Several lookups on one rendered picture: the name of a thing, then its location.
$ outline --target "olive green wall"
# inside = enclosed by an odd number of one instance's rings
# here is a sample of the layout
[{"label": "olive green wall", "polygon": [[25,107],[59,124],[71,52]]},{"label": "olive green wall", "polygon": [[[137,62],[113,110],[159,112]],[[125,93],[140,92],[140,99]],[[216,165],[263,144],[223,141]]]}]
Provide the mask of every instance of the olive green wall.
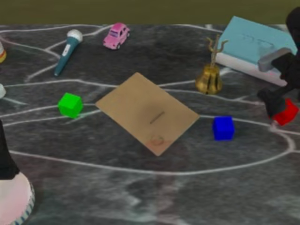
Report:
[{"label": "olive green wall", "polygon": [[300,0],[1,0],[0,24],[284,23]]}]

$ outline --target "black object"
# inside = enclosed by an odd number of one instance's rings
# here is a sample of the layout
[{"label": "black object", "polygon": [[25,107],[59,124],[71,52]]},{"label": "black object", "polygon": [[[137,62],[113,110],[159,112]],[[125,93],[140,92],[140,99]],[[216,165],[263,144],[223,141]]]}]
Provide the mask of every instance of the black object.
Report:
[{"label": "black object", "polygon": [[19,172],[8,151],[3,124],[0,120],[0,180],[12,180]]},{"label": "black object", "polygon": [[287,53],[272,61],[272,66],[281,73],[280,79],[285,80],[287,85],[275,91],[262,89],[257,93],[257,96],[265,103],[270,118],[285,110],[283,95],[294,89],[300,89],[300,7],[296,7],[289,13],[285,23],[298,52],[296,55]]}]

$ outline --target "golden bell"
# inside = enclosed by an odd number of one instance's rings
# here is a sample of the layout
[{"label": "golden bell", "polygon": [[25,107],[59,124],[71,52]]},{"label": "golden bell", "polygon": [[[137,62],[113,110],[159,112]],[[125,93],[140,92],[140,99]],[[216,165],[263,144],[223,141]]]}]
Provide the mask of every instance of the golden bell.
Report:
[{"label": "golden bell", "polygon": [[211,67],[210,64],[205,65],[202,73],[197,76],[195,84],[198,91],[203,94],[217,94],[223,87],[220,68],[216,65],[214,67]]}]

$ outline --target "circular mark on cardboard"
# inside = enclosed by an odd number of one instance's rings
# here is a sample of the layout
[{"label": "circular mark on cardboard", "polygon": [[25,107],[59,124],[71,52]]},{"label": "circular mark on cardboard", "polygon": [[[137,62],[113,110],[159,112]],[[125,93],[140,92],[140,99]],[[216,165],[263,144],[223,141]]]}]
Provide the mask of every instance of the circular mark on cardboard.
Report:
[{"label": "circular mark on cardboard", "polygon": [[153,135],[150,139],[151,144],[154,146],[159,146],[165,143],[165,139],[160,135]]}]

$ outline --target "brown cardboard square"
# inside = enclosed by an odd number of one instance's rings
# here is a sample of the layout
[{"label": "brown cardboard square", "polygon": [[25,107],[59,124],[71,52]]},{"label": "brown cardboard square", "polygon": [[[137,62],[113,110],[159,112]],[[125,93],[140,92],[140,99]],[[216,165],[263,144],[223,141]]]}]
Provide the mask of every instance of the brown cardboard square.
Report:
[{"label": "brown cardboard square", "polygon": [[199,118],[140,73],[133,74],[96,106],[157,156]]}]

